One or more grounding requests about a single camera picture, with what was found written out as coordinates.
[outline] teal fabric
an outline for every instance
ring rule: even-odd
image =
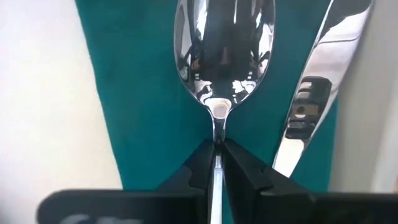
[[[227,136],[266,162],[329,0],[277,0],[276,37],[264,81],[229,116]],[[184,89],[173,53],[177,0],[76,0],[106,125],[125,189],[153,189],[205,138],[211,119]],[[328,188],[336,105],[294,173]],[[228,220],[229,210],[225,210]]]

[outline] white background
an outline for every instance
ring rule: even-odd
[[[378,0],[340,96],[331,190],[390,192],[398,171],[398,8]],[[0,2],[0,223],[65,188],[121,188],[73,0]]]

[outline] knife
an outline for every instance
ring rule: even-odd
[[[329,112],[370,14],[372,0],[331,0],[287,113],[273,168],[290,177]]]

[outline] spoon neck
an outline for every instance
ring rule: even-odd
[[[213,140],[216,144],[225,141],[225,124],[226,119],[213,118]]]

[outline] spoon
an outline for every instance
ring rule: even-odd
[[[296,87],[273,168],[290,177],[331,108],[372,0],[331,0]]]
[[[274,0],[179,0],[174,52],[190,94],[210,112],[213,140],[225,140],[226,119],[260,84],[274,40]],[[213,169],[211,223],[221,221],[221,152]]]

